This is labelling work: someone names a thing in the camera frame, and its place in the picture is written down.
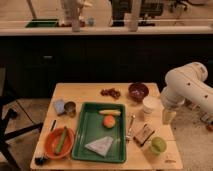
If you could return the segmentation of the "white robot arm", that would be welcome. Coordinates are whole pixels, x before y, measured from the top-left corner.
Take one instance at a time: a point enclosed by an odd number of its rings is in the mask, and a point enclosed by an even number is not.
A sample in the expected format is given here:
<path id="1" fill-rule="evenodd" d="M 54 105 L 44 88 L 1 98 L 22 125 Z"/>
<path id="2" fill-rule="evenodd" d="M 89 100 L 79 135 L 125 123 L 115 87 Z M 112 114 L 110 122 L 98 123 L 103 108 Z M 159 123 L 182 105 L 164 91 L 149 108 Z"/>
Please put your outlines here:
<path id="1" fill-rule="evenodd" d="M 193 102 L 213 116 L 213 88 L 204 83 L 207 77 L 207 68 L 200 62 L 192 62 L 167 72 L 166 86 L 160 94 L 164 107 L 162 111 L 164 125 L 171 123 L 176 116 L 176 110 L 185 100 Z"/>

